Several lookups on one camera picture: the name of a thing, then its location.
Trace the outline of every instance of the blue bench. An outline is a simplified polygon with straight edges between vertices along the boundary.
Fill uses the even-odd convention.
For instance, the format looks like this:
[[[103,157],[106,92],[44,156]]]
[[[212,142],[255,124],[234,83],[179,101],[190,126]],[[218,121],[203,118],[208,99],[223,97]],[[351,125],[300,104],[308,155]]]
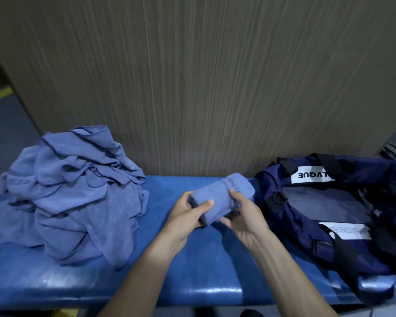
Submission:
[[[129,269],[162,228],[175,201],[218,178],[148,176],[147,214],[138,217],[135,248],[127,264],[114,271],[104,258],[60,266],[42,247],[0,245],[0,309],[88,308],[106,304]],[[251,183],[257,187],[255,179]],[[329,304],[359,303],[336,272],[317,266],[296,247],[286,248]],[[394,276],[361,280],[365,289],[389,288]],[[159,306],[274,304],[273,296],[252,256],[221,224],[196,229],[170,265]]]

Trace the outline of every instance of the rolled towel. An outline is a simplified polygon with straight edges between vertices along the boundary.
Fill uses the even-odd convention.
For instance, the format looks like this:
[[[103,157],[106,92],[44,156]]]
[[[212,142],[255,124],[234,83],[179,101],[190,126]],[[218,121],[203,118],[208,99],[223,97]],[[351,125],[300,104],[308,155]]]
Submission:
[[[255,194],[255,189],[248,179],[239,173],[234,173],[220,181],[198,189],[190,195],[189,203],[192,208],[198,207],[207,200],[214,200],[214,207],[201,216],[201,221],[204,224],[212,224],[218,218],[227,215],[239,206],[229,194],[231,188],[241,192],[248,199],[251,199]]]

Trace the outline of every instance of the forearm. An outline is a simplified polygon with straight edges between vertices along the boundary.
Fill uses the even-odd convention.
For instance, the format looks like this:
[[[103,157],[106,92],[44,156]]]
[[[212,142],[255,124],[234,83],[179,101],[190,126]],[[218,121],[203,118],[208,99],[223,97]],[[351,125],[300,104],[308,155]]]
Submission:
[[[158,235],[99,317],[152,316],[173,257],[170,242]]]
[[[250,249],[282,317],[336,316],[279,239],[269,230]]]

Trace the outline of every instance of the microfiber towel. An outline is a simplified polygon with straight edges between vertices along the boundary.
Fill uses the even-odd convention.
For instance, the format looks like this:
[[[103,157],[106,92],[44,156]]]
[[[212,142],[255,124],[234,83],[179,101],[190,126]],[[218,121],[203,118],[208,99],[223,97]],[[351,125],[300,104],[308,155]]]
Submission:
[[[0,176],[0,243],[44,245],[61,264],[104,255],[119,268],[147,208],[144,182],[107,127],[47,133]]]
[[[220,181],[192,192],[189,202],[193,208],[198,207],[207,200],[214,200],[214,207],[201,216],[201,221],[204,224],[210,225],[238,207],[237,202],[229,194],[231,188],[242,193],[248,199],[251,199],[255,194],[255,189],[248,179],[239,173],[234,173]]]

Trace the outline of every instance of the wood grain panel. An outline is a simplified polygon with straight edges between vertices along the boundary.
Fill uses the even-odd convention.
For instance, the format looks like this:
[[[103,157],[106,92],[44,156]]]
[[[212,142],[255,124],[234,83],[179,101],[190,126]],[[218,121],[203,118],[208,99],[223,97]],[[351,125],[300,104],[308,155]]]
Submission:
[[[106,124],[147,174],[396,131],[396,0],[0,0],[0,63],[42,132]]]

